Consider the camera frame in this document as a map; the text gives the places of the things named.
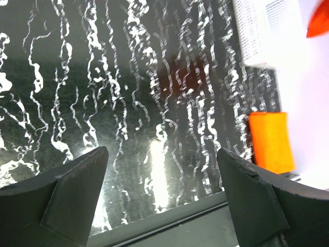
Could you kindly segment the folded orange t-shirt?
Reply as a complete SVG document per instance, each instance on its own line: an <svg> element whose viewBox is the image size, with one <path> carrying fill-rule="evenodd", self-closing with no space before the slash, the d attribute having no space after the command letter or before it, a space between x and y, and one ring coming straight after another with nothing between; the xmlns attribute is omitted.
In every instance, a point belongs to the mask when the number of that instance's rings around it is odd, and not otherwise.
<svg viewBox="0 0 329 247"><path fill-rule="evenodd" d="M276 174L295 169L290 146L287 113L252 112L249 115L256 165Z"/></svg>

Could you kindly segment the orange t-shirt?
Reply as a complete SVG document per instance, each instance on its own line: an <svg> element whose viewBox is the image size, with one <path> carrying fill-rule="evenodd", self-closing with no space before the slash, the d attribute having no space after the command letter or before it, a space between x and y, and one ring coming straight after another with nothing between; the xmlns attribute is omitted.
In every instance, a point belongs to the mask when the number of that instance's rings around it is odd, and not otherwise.
<svg viewBox="0 0 329 247"><path fill-rule="evenodd" d="M328 33L328 0L321 0L313 12L307 27L307 38Z"/></svg>
<svg viewBox="0 0 329 247"><path fill-rule="evenodd" d="M287 113L252 112L249 115L256 165L276 174L295 169L290 146Z"/></svg>

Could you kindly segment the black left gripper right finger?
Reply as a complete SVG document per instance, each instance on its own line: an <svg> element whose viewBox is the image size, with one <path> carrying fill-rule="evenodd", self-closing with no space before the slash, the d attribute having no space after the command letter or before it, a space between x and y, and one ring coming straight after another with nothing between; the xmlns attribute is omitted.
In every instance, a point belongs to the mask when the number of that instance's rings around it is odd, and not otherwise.
<svg viewBox="0 0 329 247"><path fill-rule="evenodd" d="M328 246L328 191L224 148L217 162L239 246Z"/></svg>

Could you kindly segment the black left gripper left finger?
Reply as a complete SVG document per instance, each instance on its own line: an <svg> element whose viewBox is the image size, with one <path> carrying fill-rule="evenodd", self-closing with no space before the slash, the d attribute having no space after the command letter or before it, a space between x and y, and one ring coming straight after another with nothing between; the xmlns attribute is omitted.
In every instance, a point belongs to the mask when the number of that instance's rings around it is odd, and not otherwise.
<svg viewBox="0 0 329 247"><path fill-rule="evenodd" d="M1 246L86 246L108 150L1 188Z"/></svg>

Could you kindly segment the white plastic mesh basket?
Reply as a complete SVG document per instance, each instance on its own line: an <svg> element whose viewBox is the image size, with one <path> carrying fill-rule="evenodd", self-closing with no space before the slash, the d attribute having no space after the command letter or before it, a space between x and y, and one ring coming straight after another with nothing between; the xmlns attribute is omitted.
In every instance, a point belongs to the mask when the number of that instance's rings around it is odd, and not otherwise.
<svg viewBox="0 0 329 247"><path fill-rule="evenodd" d="M233 8L245 66L301 66L306 37L298 1L237 0Z"/></svg>

